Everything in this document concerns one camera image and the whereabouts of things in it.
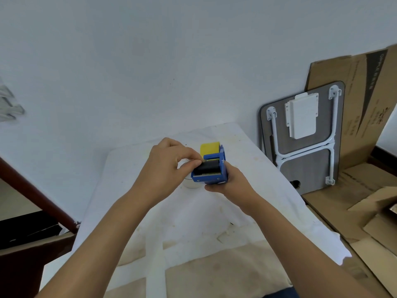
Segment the person's right forearm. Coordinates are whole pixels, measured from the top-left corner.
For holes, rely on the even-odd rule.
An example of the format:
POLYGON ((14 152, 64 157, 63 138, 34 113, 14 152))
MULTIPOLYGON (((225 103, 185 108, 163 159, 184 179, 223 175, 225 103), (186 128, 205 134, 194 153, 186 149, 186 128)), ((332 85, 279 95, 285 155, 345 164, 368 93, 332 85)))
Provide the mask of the person's right forearm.
POLYGON ((244 212, 259 226, 300 298, 376 298, 258 194, 244 212))

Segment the loose brown cardboard piece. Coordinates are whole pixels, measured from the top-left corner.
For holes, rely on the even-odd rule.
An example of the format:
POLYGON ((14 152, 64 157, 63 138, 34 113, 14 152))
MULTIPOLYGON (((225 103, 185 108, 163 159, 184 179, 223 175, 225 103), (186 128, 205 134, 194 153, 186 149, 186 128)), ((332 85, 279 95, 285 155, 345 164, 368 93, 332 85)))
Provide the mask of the loose brown cardboard piece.
POLYGON ((397 256, 397 186, 386 186, 348 208, 364 215, 362 230, 397 256))

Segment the white plastic drawer box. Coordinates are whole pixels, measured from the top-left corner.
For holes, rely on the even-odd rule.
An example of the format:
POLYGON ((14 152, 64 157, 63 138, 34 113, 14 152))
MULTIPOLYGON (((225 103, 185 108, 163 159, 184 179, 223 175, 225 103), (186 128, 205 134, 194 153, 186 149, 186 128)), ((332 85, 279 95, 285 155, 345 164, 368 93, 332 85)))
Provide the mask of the white plastic drawer box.
POLYGON ((301 139, 315 134, 318 104, 318 93, 301 93, 285 103, 286 126, 291 138, 301 139))

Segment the blue and yellow tape dispenser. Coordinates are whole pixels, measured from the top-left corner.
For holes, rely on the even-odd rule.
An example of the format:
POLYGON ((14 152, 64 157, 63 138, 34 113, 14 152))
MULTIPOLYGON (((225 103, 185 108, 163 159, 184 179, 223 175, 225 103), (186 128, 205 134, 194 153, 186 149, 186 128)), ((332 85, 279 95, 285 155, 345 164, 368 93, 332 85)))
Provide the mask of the blue and yellow tape dispenser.
POLYGON ((226 183, 228 174, 224 164, 226 155, 223 145, 219 141, 204 143, 200 146, 200 155, 204 162, 191 172, 192 180, 207 185, 226 183))

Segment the white table cloth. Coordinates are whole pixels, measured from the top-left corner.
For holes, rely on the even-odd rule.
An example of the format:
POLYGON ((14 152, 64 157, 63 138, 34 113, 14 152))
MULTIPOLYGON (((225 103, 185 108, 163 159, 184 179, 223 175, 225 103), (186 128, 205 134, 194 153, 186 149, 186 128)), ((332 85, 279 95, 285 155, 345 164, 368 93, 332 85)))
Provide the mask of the white table cloth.
MULTIPOLYGON (((210 126, 177 134, 176 139, 199 154, 202 144, 219 141, 225 161, 244 174, 256 193, 343 268, 351 254, 340 236, 308 210, 240 126, 210 126)), ((108 153, 72 254, 131 190, 159 142, 108 153)), ((123 250, 103 298, 262 298, 293 286, 255 220, 223 194, 205 190, 205 185, 188 189, 181 183, 147 212, 123 250)))

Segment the person's right hand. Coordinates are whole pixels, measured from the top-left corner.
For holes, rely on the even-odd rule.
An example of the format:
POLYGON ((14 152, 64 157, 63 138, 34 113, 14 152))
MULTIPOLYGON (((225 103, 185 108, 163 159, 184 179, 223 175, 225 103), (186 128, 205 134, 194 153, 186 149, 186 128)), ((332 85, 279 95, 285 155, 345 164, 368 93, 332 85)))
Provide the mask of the person's right hand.
POLYGON ((223 194, 246 215, 252 214, 253 209, 258 205, 261 198, 238 168, 237 180, 230 183, 205 185, 205 190, 223 194))

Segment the person's left hand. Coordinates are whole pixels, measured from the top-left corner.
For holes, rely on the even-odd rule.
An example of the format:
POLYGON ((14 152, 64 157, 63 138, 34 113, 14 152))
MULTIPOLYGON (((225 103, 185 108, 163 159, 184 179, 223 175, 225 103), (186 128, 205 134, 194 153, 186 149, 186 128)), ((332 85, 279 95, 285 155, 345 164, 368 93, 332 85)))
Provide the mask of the person's left hand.
POLYGON ((131 193, 139 204, 151 209, 167 198, 182 183, 177 168, 189 160, 202 156, 179 141, 165 137, 150 151, 148 159, 134 182, 131 193))

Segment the black flat panel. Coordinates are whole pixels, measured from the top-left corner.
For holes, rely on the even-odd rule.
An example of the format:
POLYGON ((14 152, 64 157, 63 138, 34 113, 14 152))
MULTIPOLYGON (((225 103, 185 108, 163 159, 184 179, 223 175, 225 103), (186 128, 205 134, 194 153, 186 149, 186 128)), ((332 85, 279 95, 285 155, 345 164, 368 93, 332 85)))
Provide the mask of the black flat panel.
POLYGON ((25 227, 0 229, 0 250, 57 236, 61 230, 62 227, 58 224, 33 229, 25 227))

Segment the flattened brown cardboard sheet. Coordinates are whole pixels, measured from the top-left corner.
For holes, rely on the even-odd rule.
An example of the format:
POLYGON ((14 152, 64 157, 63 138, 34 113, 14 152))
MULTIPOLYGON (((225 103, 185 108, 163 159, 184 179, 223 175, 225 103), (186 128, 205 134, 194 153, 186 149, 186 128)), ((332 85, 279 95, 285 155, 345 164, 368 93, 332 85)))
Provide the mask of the flattened brown cardboard sheet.
POLYGON ((363 163, 341 171, 335 185, 307 193, 303 198, 349 243, 386 291, 397 298, 397 256, 362 230, 364 215, 348 211, 386 186, 397 186, 397 176, 363 163))

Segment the person's left forearm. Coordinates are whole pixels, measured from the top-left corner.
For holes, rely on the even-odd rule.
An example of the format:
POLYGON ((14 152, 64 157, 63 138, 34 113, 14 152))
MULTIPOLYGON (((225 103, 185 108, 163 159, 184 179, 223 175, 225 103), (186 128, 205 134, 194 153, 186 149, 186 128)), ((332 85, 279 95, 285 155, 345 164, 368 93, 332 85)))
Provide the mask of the person's left forearm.
POLYGON ((155 201, 138 189, 119 198, 35 298, 103 298, 123 250, 155 201))

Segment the white wall hanger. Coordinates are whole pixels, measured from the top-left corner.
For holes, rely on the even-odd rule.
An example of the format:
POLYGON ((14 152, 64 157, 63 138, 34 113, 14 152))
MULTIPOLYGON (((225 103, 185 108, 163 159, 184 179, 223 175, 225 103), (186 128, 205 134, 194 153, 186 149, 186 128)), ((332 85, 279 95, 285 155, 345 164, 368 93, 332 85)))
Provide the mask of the white wall hanger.
POLYGON ((24 114, 25 109, 0 77, 0 122, 16 120, 16 115, 24 114))

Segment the person's blue trousers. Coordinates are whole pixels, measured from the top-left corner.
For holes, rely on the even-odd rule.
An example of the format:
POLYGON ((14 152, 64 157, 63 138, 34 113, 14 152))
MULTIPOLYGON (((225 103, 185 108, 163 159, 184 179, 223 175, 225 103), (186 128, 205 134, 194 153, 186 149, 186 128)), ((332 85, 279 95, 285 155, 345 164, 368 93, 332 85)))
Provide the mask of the person's blue trousers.
POLYGON ((295 288, 289 287, 275 293, 271 293, 268 295, 263 296, 262 298, 300 298, 295 288))

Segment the large printed cardboard sheet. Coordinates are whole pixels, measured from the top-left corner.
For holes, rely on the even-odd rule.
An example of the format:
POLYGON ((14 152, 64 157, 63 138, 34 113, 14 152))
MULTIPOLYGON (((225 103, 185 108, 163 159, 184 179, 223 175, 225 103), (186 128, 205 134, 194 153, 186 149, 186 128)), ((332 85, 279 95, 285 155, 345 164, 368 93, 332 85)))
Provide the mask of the large printed cardboard sheet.
POLYGON ((397 44, 311 63, 306 89, 345 84, 340 169, 367 161, 397 104, 397 44))

